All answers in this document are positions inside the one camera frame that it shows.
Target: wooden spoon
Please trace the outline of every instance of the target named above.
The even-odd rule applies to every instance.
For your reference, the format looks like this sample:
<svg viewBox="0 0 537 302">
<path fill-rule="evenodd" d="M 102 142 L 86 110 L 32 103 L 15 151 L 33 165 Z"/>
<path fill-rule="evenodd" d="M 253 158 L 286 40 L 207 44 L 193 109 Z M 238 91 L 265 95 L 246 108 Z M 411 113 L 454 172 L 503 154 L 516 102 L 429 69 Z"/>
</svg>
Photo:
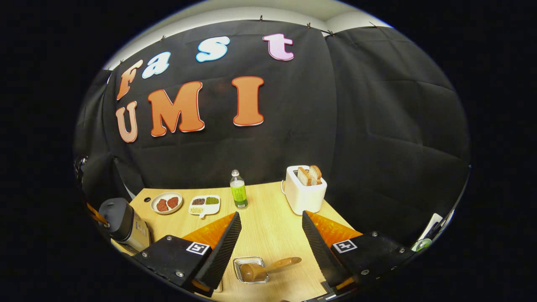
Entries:
<svg viewBox="0 0 537 302">
<path fill-rule="evenodd" d="M 241 276 L 245 282 L 262 281 L 266 278 L 267 272 L 288 267 L 289 265 L 297 264 L 300 261 L 302 261 L 302 259 L 299 257 L 285 258 L 276 261 L 265 268 L 255 263 L 244 263 L 241 265 Z"/>
</svg>

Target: round plate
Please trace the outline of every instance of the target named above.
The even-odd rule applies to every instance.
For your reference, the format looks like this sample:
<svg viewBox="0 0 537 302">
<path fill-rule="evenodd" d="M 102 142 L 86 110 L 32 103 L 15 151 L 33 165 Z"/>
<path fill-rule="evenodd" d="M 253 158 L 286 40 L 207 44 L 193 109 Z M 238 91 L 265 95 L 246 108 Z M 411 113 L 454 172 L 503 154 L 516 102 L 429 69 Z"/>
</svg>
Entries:
<svg viewBox="0 0 537 302">
<path fill-rule="evenodd" d="M 170 206 L 168 206 L 168 210 L 167 211 L 164 211 L 164 212 L 161 212 L 159 210 L 157 210 L 157 204 L 158 202 L 161 201 L 161 199 L 166 199 L 166 206 L 168 205 L 168 200 L 172 197 L 178 197 L 179 198 L 179 203 L 177 204 L 176 207 L 174 208 L 170 208 Z M 177 211 L 181 205 L 183 204 L 183 197 L 181 196 L 181 194 L 179 193 L 175 193 L 175 192 L 166 192 L 166 193 L 162 193 L 160 195 L 158 195 L 157 197 L 153 198 L 153 201 L 151 201 L 151 209 L 153 209 L 153 211 L 159 213 L 159 214 L 162 214 L 162 215 L 166 215 L 166 214 L 170 214 L 170 213 L 173 213 L 175 211 Z"/>
</svg>

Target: toast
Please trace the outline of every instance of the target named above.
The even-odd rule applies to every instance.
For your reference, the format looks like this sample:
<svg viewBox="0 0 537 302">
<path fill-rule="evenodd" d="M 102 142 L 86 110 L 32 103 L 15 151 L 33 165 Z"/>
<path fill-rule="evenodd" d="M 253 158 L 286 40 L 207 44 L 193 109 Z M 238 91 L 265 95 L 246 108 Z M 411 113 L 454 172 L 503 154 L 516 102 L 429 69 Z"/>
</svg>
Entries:
<svg viewBox="0 0 537 302">
<path fill-rule="evenodd" d="M 309 166 L 309 176 L 311 176 L 311 185 L 321 184 L 321 170 L 316 165 Z"/>
<path fill-rule="evenodd" d="M 311 176 L 309 173 L 306 172 L 306 170 L 304 170 L 303 167 L 299 167 L 297 177 L 303 185 L 311 185 Z"/>
</svg>

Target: wooden table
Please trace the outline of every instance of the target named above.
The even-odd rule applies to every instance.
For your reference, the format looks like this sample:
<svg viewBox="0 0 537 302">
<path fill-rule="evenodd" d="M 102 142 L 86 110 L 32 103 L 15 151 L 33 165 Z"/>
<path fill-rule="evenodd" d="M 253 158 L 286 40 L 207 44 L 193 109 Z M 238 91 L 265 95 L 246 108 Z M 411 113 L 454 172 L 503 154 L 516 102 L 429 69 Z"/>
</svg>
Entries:
<svg viewBox="0 0 537 302">
<path fill-rule="evenodd" d="M 150 203 L 143 200 L 153 199 L 164 192 L 177 192 L 183 196 L 181 208 L 168 215 L 155 213 Z M 200 219 L 188 213 L 188 205 L 194 196 L 219 195 L 220 211 Z M 147 222 L 153 232 L 153 241 L 171 234 L 182 237 L 226 215 L 239 212 L 242 222 L 241 234 L 222 277 L 222 292 L 214 293 L 215 301 L 266 301 L 290 302 L 304 301 L 326 294 L 321 282 L 325 281 L 308 240 L 302 229 L 302 216 L 291 210 L 289 203 L 280 190 L 280 182 L 247 185 L 248 207 L 235 206 L 231 189 L 189 189 L 161 190 L 143 189 L 130 203 L 136 213 Z M 351 227 L 325 200 L 318 214 L 342 225 Z M 112 240 L 120 250 L 127 250 Z M 243 256 L 259 256 L 269 265 L 288 257 L 300 257 L 302 262 L 279 271 L 269 273 L 269 281 L 264 284 L 244 284 L 237 280 L 233 259 Z"/>
</svg>

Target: black fabric backdrop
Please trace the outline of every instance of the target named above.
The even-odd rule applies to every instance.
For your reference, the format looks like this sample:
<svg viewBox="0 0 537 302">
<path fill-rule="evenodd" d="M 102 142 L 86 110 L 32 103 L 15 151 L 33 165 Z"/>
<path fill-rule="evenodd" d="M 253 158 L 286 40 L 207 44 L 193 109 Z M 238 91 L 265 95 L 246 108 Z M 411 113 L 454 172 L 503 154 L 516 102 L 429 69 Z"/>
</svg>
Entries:
<svg viewBox="0 0 537 302">
<path fill-rule="evenodd" d="M 262 37 L 275 33 L 293 40 L 286 46 L 293 60 L 270 57 Z M 223 35 L 231 41 L 227 54 L 198 63 L 198 44 Z M 171 52 L 168 69 L 142 79 L 147 62 L 164 51 Z M 144 65 L 130 91 L 116 101 L 121 74 L 140 59 Z M 265 81 L 261 125 L 233 124 L 237 90 L 231 81 L 239 76 Z M 108 84 L 104 78 L 82 106 L 75 139 L 75 153 L 89 155 L 84 190 L 97 207 L 126 195 L 121 182 L 134 194 L 213 188 L 226 186 L 238 169 L 247 184 L 257 184 L 284 179 L 287 166 L 315 163 L 329 184 L 326 200 L 351 225 L 408 244 L 432 213 L 448 213 L 469 172 L 469 135 L 457 94 L 436 64 L 393 28 L 353 28 L 324 38 L 319 30 L 283 22 L 212 24 L 155 42 L 127 58 Z M 173 100 L 190 81 L 203 83 L 198 105 L 205 129 L 152 137 L 147 96 L 164 89 Z M 134 100 L 139 133 L 125 143 L 115 111 Z"/>
</svg>

